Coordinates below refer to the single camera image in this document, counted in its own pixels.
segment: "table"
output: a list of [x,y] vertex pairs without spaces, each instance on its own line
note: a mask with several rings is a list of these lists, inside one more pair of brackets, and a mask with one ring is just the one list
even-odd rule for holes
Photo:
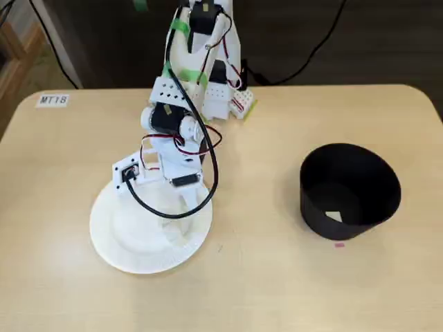
[[[95,253],[89,213],[111,164],[137,150],[150,91],[67,91],[62,109],[24,100],[0,144],[0,331],[442,331],[443,128],[431,101],[408,86],[253,90],[245,122],[215,124],[225,140],[205,244],[144,277]],[[330,142],[378,153],[402,186],[394,217],[344,248],[299,212],[300,165]]]

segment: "dark background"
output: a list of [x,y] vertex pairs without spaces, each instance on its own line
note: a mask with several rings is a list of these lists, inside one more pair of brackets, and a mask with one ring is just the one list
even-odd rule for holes
[[[85,88],[150,87],[160,75],[178,0],[148,0],[148,12],[131,0],[44,2]],[[294,72],[339,4],[235,0],[242,57],[270,80]],[[443,115],[442,59],[442,0],[349,0],[331,39],[290,84],[409,84]]]

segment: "green tape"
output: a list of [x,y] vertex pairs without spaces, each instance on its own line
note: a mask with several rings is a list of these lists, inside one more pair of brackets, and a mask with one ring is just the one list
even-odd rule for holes
[[169,70],[170,69],[172,69],[171,63],[170,62],[166,62],[165,65],[163,66],[163,72],[161,73],[161,75],[164,76],[164,77],[171,77],[171,75],[169,75]]
[[[185,82],[197,82],[201,75],[201,71],[190,71],[188,69],[183,69],[179,74],[179,79]],[[208,87],[208,76],[205,73],[201,75],[200,82],[203,85],[204,89]]]
[[[163,77],[171,77],[171,75],[169,75],[169,70],[172,69],[171,67],[171,63],[170,62],[166,62],[165,66],[163,66],[163,72],[162,72],[162,76]],[[182,81],[185,82],[195,82],[197,83],[197,81],[199,80],[200,77],[200,84],[203,85],[204,89],[206,90],[206,88],[208,87],[208,76],[206,76],[205,73],[201,74],[201,71],[190,71],[189,69],[183,69],[179,74],[178,74],[178,78]]]
[[252,113],[252,111],[254,110],[254,108],[255,108],[255,106],[257,105],[257,103],[258,103],[258,100],[256,99],[256,100],[252,103],[252,105],[251,105],[251,109],[249,109],[248,114],[246,114],[245,117],[243,118],[243,121],[248,120],[249,116],[251,115],[251,113]]
[[174,21],[172,21],[171,30],[181,31],[185,35],[186,40],[189,39],[189,35],[191,33],[189,25],[181,21],[180,19],[175,19]]
[[138,12],[147,12],[147,0],[132,0]]
[[208,119],[205,118],[205,116],[204,116],[203,114],[201,114],[201,113],[200,113],[200,118],[203,120],[203,122],[204,122],[205,125],[206,125],[206,124],[207,124],[207,125],[209,124]]

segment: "black cup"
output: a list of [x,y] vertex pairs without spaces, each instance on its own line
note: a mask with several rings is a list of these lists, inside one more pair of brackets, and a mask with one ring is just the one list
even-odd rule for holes
[[388,220],[401,200],[392,168],[350,144],[314,150],[300,172],[300,208],[307,225],[331,240],[348,240]]

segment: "black cable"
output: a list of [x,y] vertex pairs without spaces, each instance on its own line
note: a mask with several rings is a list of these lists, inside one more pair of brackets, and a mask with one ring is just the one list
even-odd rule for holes
[[2,25],[5,24],[6,19],[9,16],[9,13],[12,10],[12,7],[14,6],[16,0],[10,0],[9,2],[7,2],[6,5],[4,5],[1,9],[0,9],[0,17],[3,15],[3,18],[0,19],[0,28],[2,27]]
[[343,13],[343,9],[345,8],[346,2],[347,2],[347,0],[342,0],[340,7],[338,7],[338,12],[335,16],[334,22],[332,23],[332,26],[329,29],[329,31],[327,32],[326,36],[324,36],[323,39],[320,41],[320,43],[316,47],[314,47],[312,52],[309,54],[309,57],[307,58],[306,62],[294,74],[292,74],[282,80],[279,80],[277,82],[271,82],[267,78],[265,78],[265,76],[263,76],[262,74],[254,73],[254,71],[252,71],[250,68],[248,68],[248,71],[254,77],[254,80],[260,85],[264,85],[264,86],[271,85],[272,86],[272,85],[280,85],[280,84],[286,83],[286,82],[292,80],[293,78],[295,78],[295,76],[300,75],[308,67],[309,63],[311,62],[312,58],[316,55],[316,53],[322,48],[322,46],[332,36],[332,33],[335,31],[335,28],[337,27],[338,22],[340,21],[340,18]]
[[60,67],[60,70],[62,71],[65,78],[69,81],[69,83],[71,83],[74,88],[78,89],[77,84],[69,77],[68,73],[64,70],[62,62],[60,61],[60,57],[58,56],[57,50],[55,49],[55,45],[53,43],[53,40],[51,39],[51,36],[49,35],[48,28],[44,25],[43,19],[40,16],[38,10],[36,9],[33,0],[29,0],[29,4],[33,8],[35,15],[37,15],[37,18],[39,19],[40,24],[42,25],[44,33],[46,34],[46,37],[48,38],[49,44],[51,45],[51,48],[53,49],[53,52],[54,52],[55,58],[57,60],[57,63]]
[[[177,10],[176,18],[180,16],[181,10],[182,10],[182,7],[180,7]],[[174,35],[175,35],[175,30],[172,30],[170,33],[169,39],[168,39],[168,44],[166,46],[166,57],[165,57],[166,63],[170,62],[170,51],[171,51],[172,40],[174,39]],[[143,202],[140,199],[140,197],[138,197],[137,193],[135,193],[134,188],[132,187],[132,184],[130,182],[130,178],[133,178],[135,175],[132,171],[129,171],[127,176],[125,177],[125,183],[126,183],[127,189],[129,190],[131,195],[134,197],[134,199],[137,201],[137,203],[140,204],[142,207],[144,207],[149,212],[151,212],[159,217],[166,218],[166,219],[182,219],[182,218],[185,218],[187,216],[191,216],[191,215],[197,213],[198,211],[203,209],[206,206],[206,204],[209,203],[211,198],[214,196],[215,191],[217,190],[217,186],[219,183],[219,168],[218,168],[218,164],[217,164],[217,157],[215,156],[215,150],[214,150],[213,143],[210,140],[208,130],[206,129],[206,126],[205,126],[203,120],[201,119],[201,116],[200,116],[197,108],[195,107],[192,100],[189,98],[189,95],[186,93],[186,90],[184,89],[183,85],[181,85],[178,77],[175,75],[175,73],[171,67],[168,69],[168,71],[169,71],[169,74],[170,74],[172,80],[177,85],[177,88],[179,88],[180,92],[183,94],[183,97],[185,98],[186,102],[188,103],[189,107],[191,108],[191,111],[194,114],[194,117],[196,118],[197,122],[199,123],[199,126],[201,127],[201,130],[204,135],[204,139],[205,139],[206,143],[208,144],[208,149],[209,149],[210,157],[213,161],[213,169],[214,169],[213,187],[209,191],[209,194],[207,195],[207,197],[196,208],[194,208],[188,212],[182,213],[182,214],[166,214],[166,213],[162,213],[162,212],[159,212],[159,211],[153,209],[148,204]]]

